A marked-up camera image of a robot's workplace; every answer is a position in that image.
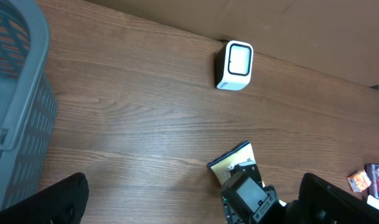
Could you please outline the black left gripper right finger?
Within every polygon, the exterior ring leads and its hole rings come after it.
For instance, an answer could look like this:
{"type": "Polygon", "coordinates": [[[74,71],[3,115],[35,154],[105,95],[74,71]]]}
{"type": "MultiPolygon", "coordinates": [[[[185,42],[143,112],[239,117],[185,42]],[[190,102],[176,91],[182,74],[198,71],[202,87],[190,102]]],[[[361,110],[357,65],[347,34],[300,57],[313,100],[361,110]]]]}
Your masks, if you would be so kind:
{"type": "Polygon", "coordinates": [[[299,204],[303,223],[379,224],[379,210],[311,173],[302,179],[299,204]]]}

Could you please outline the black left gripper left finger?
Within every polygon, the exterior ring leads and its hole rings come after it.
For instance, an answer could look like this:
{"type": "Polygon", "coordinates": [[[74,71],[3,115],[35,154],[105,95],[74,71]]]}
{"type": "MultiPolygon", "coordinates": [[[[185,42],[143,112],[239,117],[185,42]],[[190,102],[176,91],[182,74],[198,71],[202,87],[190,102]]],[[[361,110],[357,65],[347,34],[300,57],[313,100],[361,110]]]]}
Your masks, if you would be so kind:
{"type": "Polygon", "coordinates": [[[85,174],[77,172],[0,211],[0,223],[80,223],[89,198],[85,174]]]}

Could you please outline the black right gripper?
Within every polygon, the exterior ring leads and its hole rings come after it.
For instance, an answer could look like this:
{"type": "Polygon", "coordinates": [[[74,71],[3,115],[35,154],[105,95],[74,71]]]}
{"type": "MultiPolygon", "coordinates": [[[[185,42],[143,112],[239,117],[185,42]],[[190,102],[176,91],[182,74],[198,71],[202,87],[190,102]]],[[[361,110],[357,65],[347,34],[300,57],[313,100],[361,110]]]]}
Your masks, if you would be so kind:
{"type": "Polygon", "coordinates": [[[272,185],[264,186],[256,162],[239,163],[221,190],[228,223],[283,223],[286,208],[272,185]]]}

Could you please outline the yellow snack packet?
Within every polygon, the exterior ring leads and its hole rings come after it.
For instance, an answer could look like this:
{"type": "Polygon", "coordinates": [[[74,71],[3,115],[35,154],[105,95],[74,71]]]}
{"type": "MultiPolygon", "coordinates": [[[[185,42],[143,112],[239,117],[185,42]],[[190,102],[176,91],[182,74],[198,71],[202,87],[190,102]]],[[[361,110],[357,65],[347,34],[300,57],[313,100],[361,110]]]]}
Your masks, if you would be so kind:
{"type": "Polygon", "coordinates": [[[236,171],[250,172],[260,187],[265,186],[249,141],[239,143],[232,150],[209,162],[208,168],[215,174],[221,187],[236,171]]]}

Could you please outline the red purple pad packet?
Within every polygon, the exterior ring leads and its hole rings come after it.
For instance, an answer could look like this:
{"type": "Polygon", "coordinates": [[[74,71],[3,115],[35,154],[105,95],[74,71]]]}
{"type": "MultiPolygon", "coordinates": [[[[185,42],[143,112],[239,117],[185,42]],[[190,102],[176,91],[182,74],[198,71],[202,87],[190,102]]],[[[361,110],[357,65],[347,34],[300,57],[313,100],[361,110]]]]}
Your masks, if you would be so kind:
{"type": "Polygon", "coordinates": [[[368,194],[379,200],[379,164],[366,164],[365,170],[372,182],[368,194]]]}

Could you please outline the small orange white tissue pack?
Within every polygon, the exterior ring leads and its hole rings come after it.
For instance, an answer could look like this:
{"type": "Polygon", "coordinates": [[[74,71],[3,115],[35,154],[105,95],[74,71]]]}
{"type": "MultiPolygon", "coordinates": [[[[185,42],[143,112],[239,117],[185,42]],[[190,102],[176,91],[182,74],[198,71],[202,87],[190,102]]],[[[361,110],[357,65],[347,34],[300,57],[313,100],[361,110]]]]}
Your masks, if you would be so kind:
{"type": "Polygon", "coordinates": [[[347,177],[350,188],[353,192],[363,192],[372,184],[365,170],[357,170],[347,177]]]}

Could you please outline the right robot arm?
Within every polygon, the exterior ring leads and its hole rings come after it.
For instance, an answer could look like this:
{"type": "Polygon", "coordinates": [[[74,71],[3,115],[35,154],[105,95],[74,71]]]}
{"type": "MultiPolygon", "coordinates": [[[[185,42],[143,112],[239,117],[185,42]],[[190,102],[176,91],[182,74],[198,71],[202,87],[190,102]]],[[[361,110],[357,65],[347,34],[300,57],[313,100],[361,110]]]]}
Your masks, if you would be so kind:
{"type": "Polygon", "coordinates": [[[302,223],[297,200],[283,204],[272,185],[263,185],[253,161],[237,164],[221,189],[223,212],[228,224],[302,223]]]}

